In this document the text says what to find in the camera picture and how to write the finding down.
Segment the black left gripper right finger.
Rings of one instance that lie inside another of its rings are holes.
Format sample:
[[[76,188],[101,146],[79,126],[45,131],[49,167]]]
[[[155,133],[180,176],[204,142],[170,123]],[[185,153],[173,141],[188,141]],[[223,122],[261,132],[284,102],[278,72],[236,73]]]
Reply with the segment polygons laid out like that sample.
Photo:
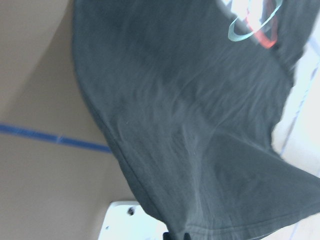
[[[186,232],[183,236],[183,240],[191,240],[190,234]]]

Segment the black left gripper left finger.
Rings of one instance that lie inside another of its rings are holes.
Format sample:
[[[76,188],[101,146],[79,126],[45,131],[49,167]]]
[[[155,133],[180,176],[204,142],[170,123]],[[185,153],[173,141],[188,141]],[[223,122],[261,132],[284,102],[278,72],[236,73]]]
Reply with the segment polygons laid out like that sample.
[[[171,234],[169,232],[164,232],[162,234],[162,239],[163,240],[174,240],[174,238],[171,236]]]

